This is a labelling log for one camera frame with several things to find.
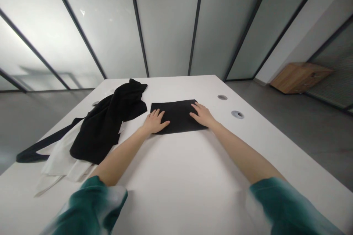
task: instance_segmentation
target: concrete floor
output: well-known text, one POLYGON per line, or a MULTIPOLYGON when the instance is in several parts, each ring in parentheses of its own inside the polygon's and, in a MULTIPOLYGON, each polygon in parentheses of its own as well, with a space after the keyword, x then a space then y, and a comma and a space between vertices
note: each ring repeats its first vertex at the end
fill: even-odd
MULTIPOLYGON (((253 81, 226 84, 353 192, 353 116, 253 81)), ((0 174, 90 92, 0 93, 0 174)))
POLYGON ((0 174, 91 91, 0 93, 0 174))
POLYGON ((253 81, 226 84, 353 192, 353 116, 253 81))

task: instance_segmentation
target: white table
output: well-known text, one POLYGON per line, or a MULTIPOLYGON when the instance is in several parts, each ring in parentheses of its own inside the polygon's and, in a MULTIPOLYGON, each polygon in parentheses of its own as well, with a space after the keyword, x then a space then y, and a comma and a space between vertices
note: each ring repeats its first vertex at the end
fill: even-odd
MULTIPOLYGON (((353 193, 311 159, 216 76, 137 78, 143 101, 196 99, 214 117, 268 159, 333 224, 353 230, 353 193), (219 94, 228 97, 223 101, 219 94), (231 115, 241 111, 244 119, 231 115)), ((47 134, 84 117, 92 103, 128 79, 105 80, 47 134)), ((127 122, 119 143, 144 121, 127 122)), ((0 176, 0 234, 38 234, 81 183, 61 180, 39 198, 34 190, 44 163, 14 163, 0 176)), ((239 203, 249 186, 208 130, 153 136, 141 147, 119 184, 128 200, 113 234, 239 234, 248 221, 239 203)))

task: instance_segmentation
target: folded black cloth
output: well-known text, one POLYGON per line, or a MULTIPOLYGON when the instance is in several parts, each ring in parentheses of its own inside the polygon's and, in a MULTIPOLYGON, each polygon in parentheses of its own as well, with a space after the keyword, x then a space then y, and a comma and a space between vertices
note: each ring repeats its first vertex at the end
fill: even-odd
POLYGON ((75 118, 73 122, 67 127, 55 132, 54 134, 34 143, 31 147, 28 147, 24 151, 16 155, 16 162, 19 163, 34 163, 46 161, 49 155, 38 154, 37 151, 49 146, 50 144, 60 140, 66 133, 68 133, 77 123, 83 118, 75 118))
POLYGON ((194 130, 203 130, 207 127, 199 124, 190 116, 190 112, 197 114, 197 111, 191 106, 196 100, 184 100, 169 103, 152 103, 151 112, 155 109, 160 109, 160 112, 165 111, 162 123, 170 121, 170 124, 156 134, 170 134, 194 130))
POLYGON ((146 104, 141 100, 146 88, 146 84, 130 79, 113 95, 101 100, 85 117, 70 149, 71 156, 100 164, 112 146, 118 143, 121 123, 147 111, 146 104))

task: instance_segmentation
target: black strap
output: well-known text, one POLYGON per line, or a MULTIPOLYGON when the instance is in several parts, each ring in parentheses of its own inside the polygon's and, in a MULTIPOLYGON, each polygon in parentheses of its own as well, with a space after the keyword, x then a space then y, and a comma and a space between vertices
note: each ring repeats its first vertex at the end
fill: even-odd
POLYGON ((31 147, 20 152, 16 156, 16 162, 19 163, 34 163, 46 161, 49 158, 49 155, 41 155, 36 153, 37 151, 49 146, 50 144, 60 140, 66 133, 68 133, 77 123, 79 123, 83 118, 75 118, 73 122, 67 127, 55 132, 54 134, 38 141, 33 144, 31 147))

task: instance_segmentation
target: hand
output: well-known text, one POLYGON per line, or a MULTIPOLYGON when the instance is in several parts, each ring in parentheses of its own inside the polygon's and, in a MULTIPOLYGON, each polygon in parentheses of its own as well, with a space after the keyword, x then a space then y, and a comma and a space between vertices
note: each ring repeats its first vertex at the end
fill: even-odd
POLYGON ((147 116, 145 123, 142 126, 142 129, 144 129, 148 134, 160 132, 170 123, 170 121, 166 121, 161 124, 163 115, 164 111, 159 114, 159 109, 153 110, 153 112, 149 113, 149 115, 147 116))
POLYGON ((210 127, 213 124, 217 123, 217 121, 211 115, 210 111, 205 106, 203 106, 197 102, 195 102, 195 104, 196 105, 194 105, 194 104, 191 104, 191 105, 197 111, 198 115, 196 115, 194 113, 190 113, 190 116, 192 116, 201 125, 204 125, 206 127, 210 127))

